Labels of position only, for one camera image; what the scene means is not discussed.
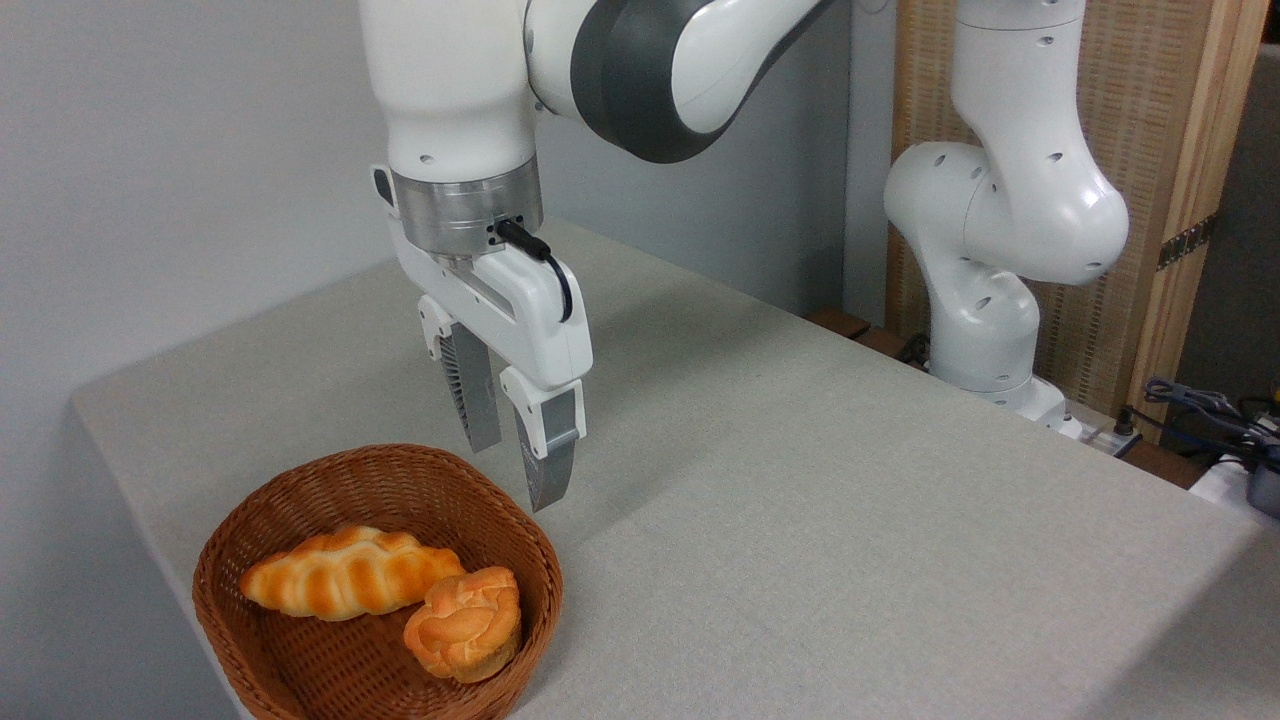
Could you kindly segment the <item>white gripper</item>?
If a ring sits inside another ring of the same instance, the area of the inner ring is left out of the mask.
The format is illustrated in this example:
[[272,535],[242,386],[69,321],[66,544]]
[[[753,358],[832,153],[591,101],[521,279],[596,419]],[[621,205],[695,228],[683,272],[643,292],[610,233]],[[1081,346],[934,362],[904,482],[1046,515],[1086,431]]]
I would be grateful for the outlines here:
[[475,454],[500,442],[489,347],[511,366],[502,388],[515,407],[527,492],[538,512],[564,497],[575,445],[586,434],[584,377],[593,347],[580,286],[566,263],[503,241],[509,222],[539,231],[535,165],[457,183],[428,183],[372,167],[396,255],[426,295],[419,314]]

